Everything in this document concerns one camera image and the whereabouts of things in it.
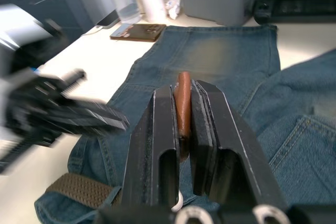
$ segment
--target jeans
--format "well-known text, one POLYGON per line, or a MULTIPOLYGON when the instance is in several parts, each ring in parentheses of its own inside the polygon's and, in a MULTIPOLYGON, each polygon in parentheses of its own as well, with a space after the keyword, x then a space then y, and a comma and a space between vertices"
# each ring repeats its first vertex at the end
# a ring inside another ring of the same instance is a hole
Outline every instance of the jeans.
MULTIPOLYGON (((83 136, 68 169, 115 187, 122 186, 130 134, 152 92, 174 84, 179 72, 217 85, 257 133, 289 204, 336 202, 336 51, 280 71, 276 27, 168 27, 132 66, 108 104, 131 126, 124 133, 83 136)), ((180 165, 184 206, 214 210, 217 203, 192 191, 190 161, 180 165)), ((43 223, 91 223, 96 211, 48 192, 35 203, 43 223)))

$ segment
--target blue denim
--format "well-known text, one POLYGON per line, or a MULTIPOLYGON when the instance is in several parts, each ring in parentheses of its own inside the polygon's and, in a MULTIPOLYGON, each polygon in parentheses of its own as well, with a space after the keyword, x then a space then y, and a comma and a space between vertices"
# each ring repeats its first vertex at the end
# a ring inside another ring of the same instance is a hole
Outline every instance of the blue denim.
MULTIPOLYGON (((276 31, 275 26, 168 27, 109 102, 125 113, 130 128, 81 137, 70 154, 69 172, 116 187, 106 200, 110 204, 122 186, 130 134, 152 92, 189 71, 193 79, 217 85, 257 133, 288 203, 336 202, 336 96, 331 91, 336 91, 336 52, 280 72, 276 31)), ((180 191, 185 206, 218 207, 193 195, 188 159, 180 165, 180 191)), ((91 223, 96 213, 53 192, 42 195, 35 208, 47 224, 91 223)))

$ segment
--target smartphone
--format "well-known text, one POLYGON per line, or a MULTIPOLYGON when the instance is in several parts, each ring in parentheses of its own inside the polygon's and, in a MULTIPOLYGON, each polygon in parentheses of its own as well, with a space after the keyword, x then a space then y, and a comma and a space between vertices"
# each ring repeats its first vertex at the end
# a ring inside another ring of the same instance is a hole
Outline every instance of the smartphone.
POLYGON ((113 11, 111 12, 109 15, 107 15, 105 18, 103 18, 101 21, 99 21, 97 23, 97 26, 102 26, 103 29, 109 29, 112 26, 114 26, 116 23, 118 23, 119 20, 119 16, 117 11, 113 11))
POLYGON ((161 24, 123 24, 110 35, 110 38, 116 40, 155 42, 165 27, 166 25, 161 24))

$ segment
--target fabric strap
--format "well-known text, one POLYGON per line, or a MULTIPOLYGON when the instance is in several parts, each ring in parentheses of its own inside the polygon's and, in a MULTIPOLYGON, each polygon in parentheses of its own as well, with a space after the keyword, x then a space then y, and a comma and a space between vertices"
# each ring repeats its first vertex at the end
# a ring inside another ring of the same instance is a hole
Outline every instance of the fabric strap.
MULTIPOLYGON (((49 186, 46 193, 55 191, 85 206, 97 209, 104 203, 112 190, 113 187, 93 179, 78 174, 66 173, 49 186)), ((114 198, 112 206, 118 205, 120 200, 121 191, 114 198)))

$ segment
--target desk surface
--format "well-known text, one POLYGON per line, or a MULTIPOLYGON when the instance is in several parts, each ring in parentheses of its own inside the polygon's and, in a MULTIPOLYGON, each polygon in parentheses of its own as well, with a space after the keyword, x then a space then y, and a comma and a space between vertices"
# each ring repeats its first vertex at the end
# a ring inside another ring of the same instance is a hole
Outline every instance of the desk surface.
MULTIPOLYGON (((175 26, 219 26, 214 22, 186 17, 166 20, 175 26)), ((246 26, 256 26, 250 20, 246 26)), ((41 74, 62 77, 80 68, 87 81, 75 89, 73 98, 108 102, 125 80, 132 64, 153 45, 150 42, 110 40, 120 24, 96 34, 83 36, 40 68, 41 74)), ((281 68, 314 58, 336 47, 336 24, 280 24, 278 50, 281 68)), ((34 201, 62 174, 77 136, 64 135, 54 148, 36 146, 18 161, 9 176, 0 175, 1 223, 38 224, 34 201)))

